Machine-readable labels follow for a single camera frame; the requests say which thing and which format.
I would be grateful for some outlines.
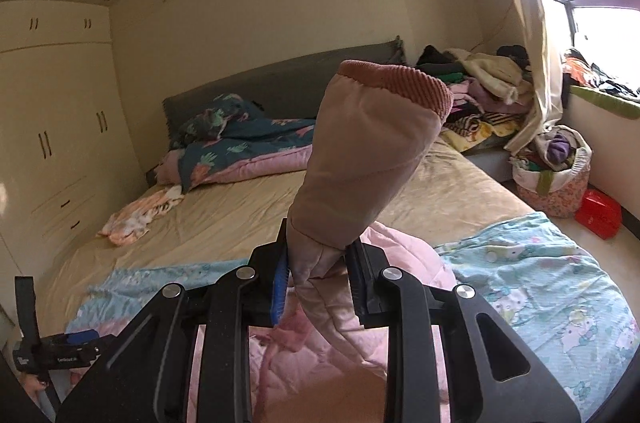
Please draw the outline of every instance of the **red box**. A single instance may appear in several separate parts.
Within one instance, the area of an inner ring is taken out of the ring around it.
[[[597,190],[587,190],[582,204],[575,212],[575,220],[603,239],[618,233],[622,224],[622,208],[609,196]]]

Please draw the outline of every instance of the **beige bed sheet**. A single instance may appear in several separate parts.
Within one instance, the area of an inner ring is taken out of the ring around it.
[[[37,286],[40,331],[63,331],[87,287],[115,268],[213,262],[249,257],[274,241],[304,172],[201,186],[130,246],[96,236],[60,255]],[[380,222],[432,246],[474,235],[485,226],[531,212],[526,204],[438,140]]]

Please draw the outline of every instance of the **blue floral blanket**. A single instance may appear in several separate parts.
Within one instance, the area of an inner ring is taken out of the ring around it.
[[[541,212],[436,251],[527,342],[586,421],[640,343],[625,298],[596,260]]]
[[[102,284],[89,287],[87,300],[79,307],[76,318],[67,324],[66,332],[97,329],[111,321],[129,321],[164,285],[177,282],[186,289],[206,286],[247,262],[248,259],[236,259],[158,268],[118,268]]]
[[[310,148],[315,123],[271,120],[238,95],[217,96],[203,113],[185,122],[170,142],[171,150],[183,151],[178,161],[182,192],[217,181],[222,171],[226,181],[235,181],[306,168],[310,150],[305,152],[304,161],[299,153],[302,148]],[[247,164],[257,171],[228,177],[240,168],[246,171]]]

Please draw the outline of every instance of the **laundry basket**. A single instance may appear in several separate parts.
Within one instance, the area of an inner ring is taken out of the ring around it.
[[[591,148],[574,129],[559,126],[572,132],[579,147],[575,151],[574,164],[570,169],[555,172],[547,194],[538,193],[541,172],[523,170],[513,165],[513,180],[518,196],[534,210],[545,212],[552,217],[573,217],[580,208],[582,196],[589,183]]]

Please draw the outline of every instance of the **gray headboard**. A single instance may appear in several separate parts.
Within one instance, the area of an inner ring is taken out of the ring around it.
[[[324,89],[343,60],[405,64],[402,40],[325,51],[250,69],[170,96],[162,102],[169,136],[201,113],[223,93],[238,93],[264,107],[269,118],[312,118],[318,114]]]

